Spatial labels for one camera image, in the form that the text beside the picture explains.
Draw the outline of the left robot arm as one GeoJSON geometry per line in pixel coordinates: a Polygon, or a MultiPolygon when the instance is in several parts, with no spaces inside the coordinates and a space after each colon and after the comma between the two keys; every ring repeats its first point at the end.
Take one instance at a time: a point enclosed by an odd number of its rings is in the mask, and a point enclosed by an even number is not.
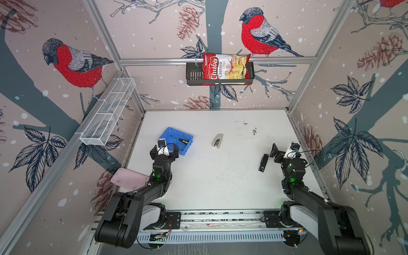
{"type": "Polygon", "coordinates": [[[169,189],[171,163],[179,157],[180,149],[172,144],[168,155],[160,154],[155,146],[150,151],[153,170],[145,185],[135,191],[113,194],[95,232],[95,241],[115,247],[130,248],[137,240],[142,210],[169,189]]]}

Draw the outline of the black yellow screwdriver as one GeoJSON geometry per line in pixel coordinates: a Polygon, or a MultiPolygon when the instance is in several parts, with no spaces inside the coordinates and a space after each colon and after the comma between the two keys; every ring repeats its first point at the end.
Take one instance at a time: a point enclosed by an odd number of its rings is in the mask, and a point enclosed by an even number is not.
{"type": "Polygon", "coordinates": [[[185,144],[185,145],[187,145],[189,143],[188,140],[185,140],[185,139],[182,139],[182,138],[179,138],[179,137],[175,137],[175,136],[170,136],[170,137],[175,139],[176,141],[179,141],[179,142],[185,144]]]}

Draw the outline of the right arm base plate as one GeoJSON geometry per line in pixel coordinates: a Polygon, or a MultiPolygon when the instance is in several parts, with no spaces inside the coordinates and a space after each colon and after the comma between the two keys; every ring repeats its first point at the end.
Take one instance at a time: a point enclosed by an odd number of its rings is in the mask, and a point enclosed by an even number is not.
{"type": "Polygon", "coordinates": [[[280,210],[264,211],[262,221],[266,224],[267,228],[304,228],[295,222],[287,212],[281,212],[280,210]]]}

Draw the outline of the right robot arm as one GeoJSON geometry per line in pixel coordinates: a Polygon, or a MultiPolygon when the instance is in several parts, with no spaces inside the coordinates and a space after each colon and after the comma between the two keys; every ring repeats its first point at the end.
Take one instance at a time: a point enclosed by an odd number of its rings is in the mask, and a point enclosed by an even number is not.
{"type": "Polygon", "coordinates": [[[274,144],[269,154],[280,165],[282,189],[289,198],[281,207],[282,224],[300,224],[319,241],[326,255],[374,254],[356,211],[323,198],[304,184],[308,162],[301,157],[299,149],[295,142],[285,152],[274,144]]]}

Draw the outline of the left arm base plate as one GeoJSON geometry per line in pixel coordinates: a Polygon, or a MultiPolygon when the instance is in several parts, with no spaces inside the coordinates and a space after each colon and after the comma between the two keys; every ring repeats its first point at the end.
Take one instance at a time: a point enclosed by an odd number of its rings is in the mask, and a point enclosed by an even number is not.
{"type": "Polygon", "coordinates": [[[165,215],[165,220],[162,224],[154,226],[151,224],[144,228],[144,230],[154,230],[154,231],[169,231],[179,230],[181,225],[181,213],[180,212],[167,212],[165,215]]]}

